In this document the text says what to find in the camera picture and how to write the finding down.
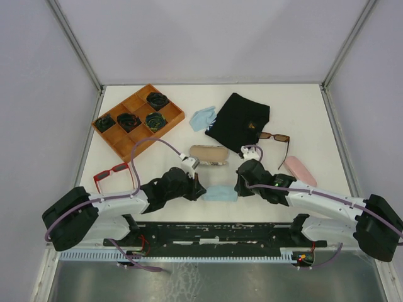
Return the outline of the marble pattern glasses case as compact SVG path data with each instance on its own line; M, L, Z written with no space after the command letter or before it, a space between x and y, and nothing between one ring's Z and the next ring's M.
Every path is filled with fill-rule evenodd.
M190 155L196 157L201 165L221 166L227 164L229 150L223 146L192 145Z

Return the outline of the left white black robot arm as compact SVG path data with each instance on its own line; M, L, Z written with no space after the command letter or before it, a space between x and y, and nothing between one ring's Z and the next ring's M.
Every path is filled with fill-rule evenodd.
M124 216L152 213L176 198L197 201L206 192L197 173L190 177L179 167L170 168L162 177L141 185L136 192L92 195L78 186L42 214L47 229L45 241L52 243L58 252L81 242L104 238L133 245L139 239L139 229L129 224Z

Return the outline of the brown sunglasses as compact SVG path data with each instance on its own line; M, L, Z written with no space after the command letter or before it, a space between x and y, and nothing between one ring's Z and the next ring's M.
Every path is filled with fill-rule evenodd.
M272 134L272 133L268 133L268 132L260 132L260 133L258 133L258 138L259 139L266 139L266 140L270 139L270 138L273 138L274 141L282 142L282 143L285 143L287 145L284 158L283 158L281 164L278 167L278 169L280 169L282 167L282 165L285 163L285 160L286 160L288 152L289 152L290 137L288 135L283 135L283 134Z

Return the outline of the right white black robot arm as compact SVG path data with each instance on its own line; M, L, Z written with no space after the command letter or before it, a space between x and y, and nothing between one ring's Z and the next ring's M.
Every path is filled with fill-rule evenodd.
M329 193L292 176L272 175L255 159L242 163L236 173L239 196L258 195L271 204L321 215L301 214L294 219L297 226L289 230L294 245L321 240L353 244L383 262L391 262L402 245L402 219L381 196L363 199Z

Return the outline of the light blue cleaning cloth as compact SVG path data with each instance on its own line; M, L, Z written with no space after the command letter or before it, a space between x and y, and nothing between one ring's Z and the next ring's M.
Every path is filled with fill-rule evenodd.
M201 198L204 201L236 202L237 193L232 186L216 185L208 187Z

